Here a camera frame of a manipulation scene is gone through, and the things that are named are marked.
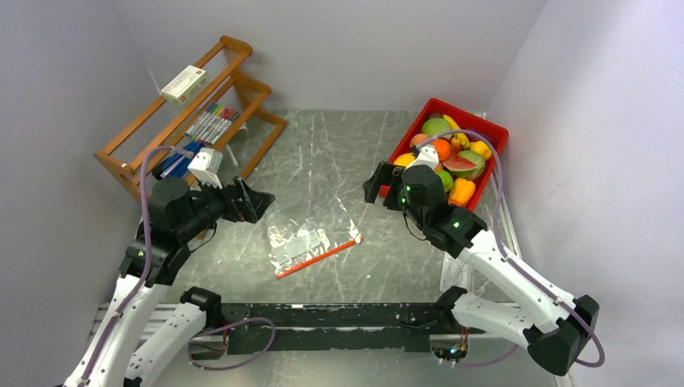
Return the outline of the clear zip top bag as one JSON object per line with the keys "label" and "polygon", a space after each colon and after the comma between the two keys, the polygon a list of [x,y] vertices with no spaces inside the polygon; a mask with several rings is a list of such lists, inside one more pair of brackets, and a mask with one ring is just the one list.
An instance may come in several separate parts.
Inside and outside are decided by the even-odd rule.
{"label": "clear zip top bag", "polygon": [[265,224],[268,258],[277,279],[364,240],[346,206],[335,196],[288,200],[266,215]]}

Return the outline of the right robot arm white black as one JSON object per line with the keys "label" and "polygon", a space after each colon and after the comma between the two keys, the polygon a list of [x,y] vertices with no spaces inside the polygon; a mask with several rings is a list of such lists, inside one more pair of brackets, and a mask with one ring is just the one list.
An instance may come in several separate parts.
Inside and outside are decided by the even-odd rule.
{"label": "right robot arm white black", "polygon": [[591,339],[600,306],[590,295],[575,297],[555,286],[511,252],[497,231],[473,211],[448,202],[441,178],[428,166],[398,167],[381,162],[363,183],[364,199],[375,202],[388,186],[383,205],[413,222],[422,238],[447,256],[479,271],[515,306],[486,300],[453,286],[436,303],[437,327],[446,334],[461,327],[486,331],[525,349],[547,372],[565,376]]}

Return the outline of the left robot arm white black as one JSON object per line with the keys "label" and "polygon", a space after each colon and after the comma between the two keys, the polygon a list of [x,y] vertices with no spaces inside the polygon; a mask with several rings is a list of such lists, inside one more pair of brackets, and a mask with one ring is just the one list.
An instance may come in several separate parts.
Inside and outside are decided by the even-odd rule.
{"label": "left robot arm white black", "polygon": [[66,386],[149,386],[196,334],[226,324],[221,297],[197,286],[186,290],[170,318],[145,342],[148,320],[190,258],[189,243],[220,219],[257,223],[275,201],[241,177],[198,190],[178,177],[158,181],[143,195],[143,220],[125,251],[102,323]]}

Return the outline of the red plastic food bin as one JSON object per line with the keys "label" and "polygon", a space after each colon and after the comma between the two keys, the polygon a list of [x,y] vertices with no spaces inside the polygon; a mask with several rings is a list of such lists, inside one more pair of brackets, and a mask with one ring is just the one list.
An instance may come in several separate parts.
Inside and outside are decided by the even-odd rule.
{"label": "red plastic food bin", "polygon": [[[452,135],[450,139],[445,139],[449,141],[452,146],[451,155],[458,155],[464,157],[465,159],[468,159],[478,164],[481,168],[480,176],[474,180],[470,180],[475,183],[476,190],[474,195],[470,199],[468,205],[465,206],[470,210],[475,210],[478,206],[480,197],[482,196],[485,190],[490,175],[494,170],[494,166],[496,165],[496,161],[494,160],[494,154],[501,153],[504,146],[506,145],[509,136],[508,130],[496,124],[490,123],[485,119],[480,118],[474,114],[470,114],[465,110],[450,105],[447,102],[443,102],[437,98],[432,98],[428,100],[424,108],[419,113],[418,117],[411,125],[410,129],[408,129],[406,134],[395,147],[394,151],[392,152],[389,158],[389,162],[391,164],[397,156],[403,153],[411,153],[411,137],[418,133],[422,133],[423,123],[431,118],[444,118],[448,121],[452,129],[463,130],[467,127],[476,128],[479,131],[483,131],[492,135],[496,139],[495,145],[490,144],[486,140],[483,140],[490,146],[491,150],[493,151],[493,156],[489,160],[484,160],[476,152],[472,152],[469,149],[471,142],[469,141],[467,134],[456,134]],[[436,171],[438,170],[445,170],[441,162],[436,167]]]}

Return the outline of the yellow mango toy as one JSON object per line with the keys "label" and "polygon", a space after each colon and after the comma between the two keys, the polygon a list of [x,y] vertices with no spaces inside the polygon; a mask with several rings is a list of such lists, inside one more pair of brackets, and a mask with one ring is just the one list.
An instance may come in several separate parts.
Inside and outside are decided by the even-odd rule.
{"label": "yellow mango toy", "polygon": [[397,156],[392,162],[393,165],[407,168],[415,161],[415,156],[412,153],[403,153]]}

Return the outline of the green lime toy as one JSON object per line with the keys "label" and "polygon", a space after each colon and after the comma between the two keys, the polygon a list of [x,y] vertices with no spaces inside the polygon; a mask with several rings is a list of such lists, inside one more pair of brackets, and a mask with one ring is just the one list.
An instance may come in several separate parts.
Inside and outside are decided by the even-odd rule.
{"label": "green lime toy", "polygon": [[440,178],[444,192],[449,193],[454,186],[453,176],[446,170],[435,171],[435,174]]}

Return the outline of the orange fruit toy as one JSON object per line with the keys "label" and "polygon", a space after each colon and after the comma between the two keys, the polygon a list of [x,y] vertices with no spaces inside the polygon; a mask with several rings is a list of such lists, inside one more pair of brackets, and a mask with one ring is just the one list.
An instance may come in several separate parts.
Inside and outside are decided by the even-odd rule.
{"label": "orange fruit toy", "polygon": [[439,162],[447,160],[451,156],[452,146],[449,141],[436,139],[431,142],[431,146],[436,150]]}

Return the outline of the green cabbage toy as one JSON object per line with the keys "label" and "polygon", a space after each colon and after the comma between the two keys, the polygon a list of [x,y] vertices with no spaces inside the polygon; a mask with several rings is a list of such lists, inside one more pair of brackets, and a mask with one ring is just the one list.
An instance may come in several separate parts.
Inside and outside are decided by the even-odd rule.
{"label": "green cabbage toy", "polygon": [[426,120],[422,126],[422,133],[428,136],[437,135],[439,138],[450,139],[452,134],[444,135],[444,132],[451,131],[452,128],[444,118],[431,118]]}

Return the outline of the wooden shelf rack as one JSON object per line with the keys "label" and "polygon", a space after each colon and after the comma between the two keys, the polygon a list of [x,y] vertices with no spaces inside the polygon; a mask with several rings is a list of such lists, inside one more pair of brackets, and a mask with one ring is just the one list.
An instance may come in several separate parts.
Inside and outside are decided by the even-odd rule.
{"label": "wooden shelf rack", "polygon": [[237,110],[240,117],[215,144],[207,144],[210,147],[227,150],[238,130],[247,128],[254,119],[259,119],[268,128],[252,157],[244,158],[236,166],[243,178],[248,177],[286,128],[283,117],[262,106],[271,94],[270,87],[250,77],[240,67],[252,53],[252,47],[244,41],[226,35],[220,37],[194,64],[207,71],[208,79],[192,101],[176,106],[159,96],[103,149],[97,150],[95,158],[134,199],[139,199],[140,187],[151,180],[152,169],[169,156],[167,152],[159,152],[144,164],[143,158],[148,151],[157,146],[183,146],[193,141],[186,135],[186,130],[216,102]]}

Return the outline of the orange bell pepper toy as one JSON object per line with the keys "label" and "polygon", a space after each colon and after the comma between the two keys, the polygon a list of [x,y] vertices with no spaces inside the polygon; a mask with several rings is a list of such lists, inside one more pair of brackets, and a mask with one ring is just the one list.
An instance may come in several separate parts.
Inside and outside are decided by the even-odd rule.
{"label": "orange bell pepper toy", "polygon": [[451,188],[448,201],[454,206],[465,207],[474,195],[476,185],[473,181],[458,177]]}

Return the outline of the bundle of coloured markers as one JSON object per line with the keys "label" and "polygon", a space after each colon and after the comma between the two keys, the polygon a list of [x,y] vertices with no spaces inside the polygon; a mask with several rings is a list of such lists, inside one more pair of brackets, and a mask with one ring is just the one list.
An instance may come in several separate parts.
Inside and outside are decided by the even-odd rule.
{"label": "bundle of coloured markers", "polygon": [[194,141],[215,144],[221,136],[240,117],[240,112],[218,103],[209,105],[186,130],[186,135]]}

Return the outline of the watermelon slice toy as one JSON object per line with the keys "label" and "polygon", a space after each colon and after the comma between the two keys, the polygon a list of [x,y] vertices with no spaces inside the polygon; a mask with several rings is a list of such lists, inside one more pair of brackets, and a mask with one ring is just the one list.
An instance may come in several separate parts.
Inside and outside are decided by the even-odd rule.
{"label": "watermelon slice toy", "polygon": [[441,162],[443,168],[454,177],[474,180],[480,176],[481,168],[478,164],[458,155],[451,155]]}

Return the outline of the purple eggplant toy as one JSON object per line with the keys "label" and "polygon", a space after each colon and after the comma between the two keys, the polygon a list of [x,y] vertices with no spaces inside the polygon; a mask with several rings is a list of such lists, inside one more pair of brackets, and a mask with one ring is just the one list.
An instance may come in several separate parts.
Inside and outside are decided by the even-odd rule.
{"label": "purple eggplant toy", "polygon": [[476,141],[486,140],[490,144],[493,144],[493,145],[496,144],[496,139],[492,135],[490,135],[486,132],[479,131],[476,128],[472,128],[472,127],[467,127],[466,130],[469,131],[469,134],[467,134],[467,136],[468,136],[469,141],[471,143],[476,142]]}

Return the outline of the white box on top shelf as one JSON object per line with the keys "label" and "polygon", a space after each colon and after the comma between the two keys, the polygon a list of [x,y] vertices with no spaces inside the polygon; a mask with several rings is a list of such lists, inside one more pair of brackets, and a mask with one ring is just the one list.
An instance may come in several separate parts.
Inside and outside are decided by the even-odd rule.
{"label": "white box on top shelf", "polygon": [[205,69],[188,65],[168,85],[161,89],[161,96],[176,106],[184,106],[192,101],[206,84],[208,74]]}

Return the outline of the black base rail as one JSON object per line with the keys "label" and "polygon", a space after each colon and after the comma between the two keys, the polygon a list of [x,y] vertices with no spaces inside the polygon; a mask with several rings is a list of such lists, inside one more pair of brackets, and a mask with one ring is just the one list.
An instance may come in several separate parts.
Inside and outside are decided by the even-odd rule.
{"label": "black base rail", "polygon": [[195,339],[228,355],[251,355],[267,347],[270,351],[327,351],[402,349],[424,352],[438,340],[456,343],[464,335],[446,313],[431,302],[290,304],[224,303],[225,324],[247,318],[271,320],[250,322]]}

